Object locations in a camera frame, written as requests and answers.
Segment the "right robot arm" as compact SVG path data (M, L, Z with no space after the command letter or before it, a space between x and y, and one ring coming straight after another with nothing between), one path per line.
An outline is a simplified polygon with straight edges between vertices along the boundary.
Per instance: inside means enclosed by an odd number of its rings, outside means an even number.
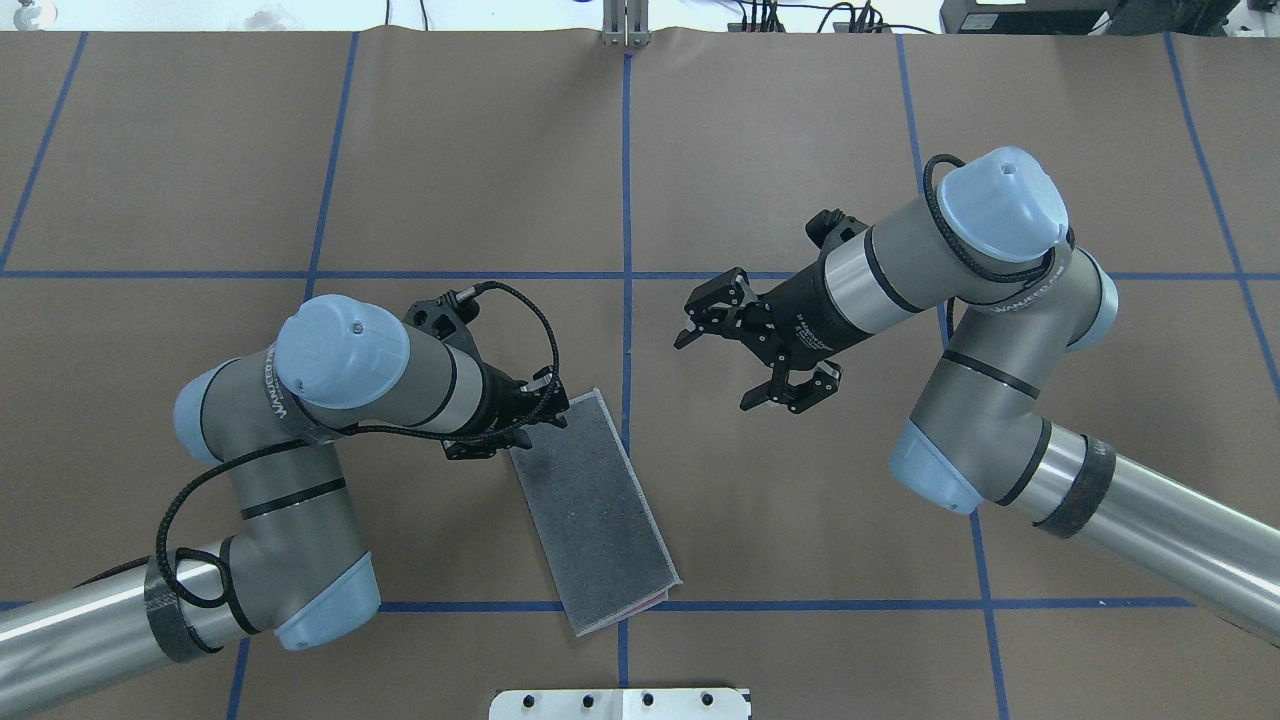
M841 383L840 354L948 301L965 310L891 452L893 477L968 515L984 502L1135 565L1202 609L1277 643L1277 530L1036 411L1065 354L1101 341L1117 288L1075 240L1025 150L933 156L922 196L874 224L838 209L805 227L818 258L758 293L732 268L684 305L684 348L746 347L771 378L742 410L805 413Z

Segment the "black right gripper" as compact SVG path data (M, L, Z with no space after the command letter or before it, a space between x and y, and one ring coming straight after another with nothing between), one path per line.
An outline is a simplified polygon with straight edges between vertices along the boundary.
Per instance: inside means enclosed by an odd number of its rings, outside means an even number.
M698 286L684 311L675 348L712 334L748 346L771 368L771 378L742 396L742 411L769 404L800 414L838 391L841 366L824 360L851 347L851 323L836 307L820 263L764 293L741 266L731 268ZM788 380L791 372L813 368L809 380Z

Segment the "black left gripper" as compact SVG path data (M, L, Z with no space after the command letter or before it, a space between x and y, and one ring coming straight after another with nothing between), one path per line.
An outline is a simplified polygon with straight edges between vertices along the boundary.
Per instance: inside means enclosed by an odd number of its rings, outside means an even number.
M449 460L494 457L503 448L531 448L525 427L548 424L564 429L570 400L559 375L544 366L531 380L515 380L494 366L485 365L485 384L476 416L452 439L442 443Z

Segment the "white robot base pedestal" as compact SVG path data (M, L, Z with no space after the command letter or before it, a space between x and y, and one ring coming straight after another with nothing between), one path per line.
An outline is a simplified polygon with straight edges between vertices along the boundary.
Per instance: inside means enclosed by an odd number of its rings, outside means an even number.
M502 691L489 719L753 719L749 691L598 688Z

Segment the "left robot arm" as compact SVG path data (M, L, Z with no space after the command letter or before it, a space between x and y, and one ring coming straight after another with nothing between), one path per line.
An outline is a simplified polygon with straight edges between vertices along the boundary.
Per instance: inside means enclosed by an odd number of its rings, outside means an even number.
M206 470L157 524L154 551L3 615L3 716L27 717L269 632L307 650L381 603L335 446L388 433L451 459L529 448L564 427L561 354L530 380L486 364L467 324L497 281L403 316L344 295L303 302L264 351L179 392L175 434Z

